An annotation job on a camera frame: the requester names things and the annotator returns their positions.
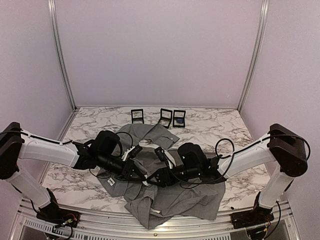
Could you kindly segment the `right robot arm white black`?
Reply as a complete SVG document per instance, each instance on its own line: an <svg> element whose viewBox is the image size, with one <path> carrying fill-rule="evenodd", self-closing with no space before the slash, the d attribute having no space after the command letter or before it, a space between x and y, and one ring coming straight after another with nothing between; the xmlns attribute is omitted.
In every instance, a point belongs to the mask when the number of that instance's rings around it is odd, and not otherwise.
<svg viewBox="0 0 320 240"><path fill-rule="evenodd" d="M198 144L191 142L184 143L177 149L181 165L174 165L169 154L161 147L154 152L165 163L165 167L156 170L146 182L162 188L177 182L190 184L196 178L204 178L204 184L218 184L253 167L276 162L276 170L259 193L254 208L247 214L247 219L252 224L258 224L291 182L307 171L311 146L303 137L274 123L258 140L242 149L234 149L226 156L216 154L209 159Z"/></svg>

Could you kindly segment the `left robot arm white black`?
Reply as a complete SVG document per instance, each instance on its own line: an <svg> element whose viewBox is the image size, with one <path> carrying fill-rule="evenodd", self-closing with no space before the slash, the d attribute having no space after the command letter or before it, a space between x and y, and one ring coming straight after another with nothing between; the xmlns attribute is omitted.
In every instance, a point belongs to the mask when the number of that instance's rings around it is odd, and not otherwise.
<svg viewBox="0 0 320 240"><path fill-rule="evenodd" d="M18 122L12 122L0 134L0 178L32 200L51 222L58 223L64 215L54 195L18 166L18 160L57 163L76 170L99 167L115 174L121 181L145 181L146 175L133 161L142 148L132 145L115 156L113 152L116 147L122 147L120 137L109 130L100 131L95 139L85 143L72 140L62 142L34 135L21 129Z"/></svg>

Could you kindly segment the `blue round brooch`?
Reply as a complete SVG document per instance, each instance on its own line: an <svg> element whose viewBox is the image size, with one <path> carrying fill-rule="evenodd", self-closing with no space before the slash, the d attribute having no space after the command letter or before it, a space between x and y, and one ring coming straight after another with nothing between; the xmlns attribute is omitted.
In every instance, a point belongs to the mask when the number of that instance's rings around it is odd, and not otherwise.
<svg viewBox="0 0 320 240"><path fill-rule="evenodd" d="M179 125L182 125L184 123L184 120L183 119L177 119L176 123L179 124Z"/></svg>

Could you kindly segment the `grey button shirt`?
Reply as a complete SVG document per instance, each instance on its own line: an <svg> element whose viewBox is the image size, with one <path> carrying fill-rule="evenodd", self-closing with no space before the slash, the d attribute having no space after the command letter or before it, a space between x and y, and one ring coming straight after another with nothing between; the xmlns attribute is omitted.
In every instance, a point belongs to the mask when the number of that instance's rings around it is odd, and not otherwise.
<svg viewBox="0 0 320 240"><path fill-rule="evenodd" d="M161 124L126 124L118 132L120 142L126 149L131 143L137 145L141 140L149 140L168 150L175 160L179 157L177 150L172 149L179 137ZM123 197L126 201L125 209L149 230L178 215L215 220L226 192L224 182L203 184L194 188L182 188L178 183L159 187L152 184L146 186L140 182L120 181L116 179L115 174L108 179L100 180L100 183L111 197Z"/></svg>

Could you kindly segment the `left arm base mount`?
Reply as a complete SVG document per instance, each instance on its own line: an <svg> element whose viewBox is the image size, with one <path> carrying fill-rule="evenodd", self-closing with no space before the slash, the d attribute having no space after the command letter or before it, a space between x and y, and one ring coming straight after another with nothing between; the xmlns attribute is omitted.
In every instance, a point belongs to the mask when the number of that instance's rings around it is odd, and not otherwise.
<svg viewBox="0 0 320 240"><path fill-rule="evenodd" d="M71 226L76 228L80 219L80 213L78 211L60 208L53 192L48 188L46 190L50 196L50 202L48 205L39 208L36 217L55 224L62 224L63 222L71 220Z"/></svg>

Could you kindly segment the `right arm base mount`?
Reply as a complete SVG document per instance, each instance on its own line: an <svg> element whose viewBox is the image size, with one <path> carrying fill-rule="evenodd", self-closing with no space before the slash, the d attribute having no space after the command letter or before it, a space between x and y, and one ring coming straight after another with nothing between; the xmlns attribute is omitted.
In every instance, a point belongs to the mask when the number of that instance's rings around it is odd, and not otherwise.
<svg viewBox="0 0 320 240"><path fill-rule="evenodd" d="M247 228L259 224L265 224L275 219L272 208L264 208L259 205L259 192L254 200L253 209L235 212L230 215L234 229Z"/></svg>

